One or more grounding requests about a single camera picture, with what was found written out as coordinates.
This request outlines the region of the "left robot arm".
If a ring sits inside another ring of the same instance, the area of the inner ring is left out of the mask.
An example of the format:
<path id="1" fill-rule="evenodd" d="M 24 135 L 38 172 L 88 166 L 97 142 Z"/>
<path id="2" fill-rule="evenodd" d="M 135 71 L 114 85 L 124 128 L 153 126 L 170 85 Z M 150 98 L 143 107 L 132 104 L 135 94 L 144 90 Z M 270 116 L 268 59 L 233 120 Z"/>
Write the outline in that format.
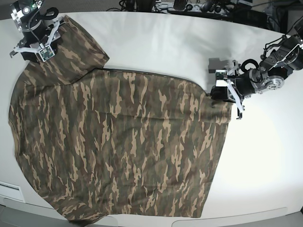
<path id="1" fill-rule="evenodd" d="M 295 34 L 265 45 L 261 61 L 248 59 L 242 64 L 233 61 L 232 67 L 216 70 L 216 84 L 210 97 L 231 103 L 242 103 L 252 94 L 280 89 L 285 80 L 303 68 L 303 20 L 293 26 Z"/>

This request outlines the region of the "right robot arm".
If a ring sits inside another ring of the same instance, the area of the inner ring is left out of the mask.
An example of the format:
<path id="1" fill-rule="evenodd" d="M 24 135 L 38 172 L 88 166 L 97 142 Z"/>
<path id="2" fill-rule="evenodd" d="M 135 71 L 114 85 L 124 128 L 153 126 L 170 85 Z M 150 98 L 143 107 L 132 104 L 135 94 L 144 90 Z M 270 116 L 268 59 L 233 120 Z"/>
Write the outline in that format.
<path id="1" fill-rule="evenodd" d="M 44 14 L 43 0 L 17 0 L 11 4 L 11 17 L 23 38 L 9 53 L 10 57 L 20 53 L 24 60 L 46 62 L 54 57 L 61 38 L 59 27 L 63 20 L 55 20 L 59 10 L 51 7 Z"/>

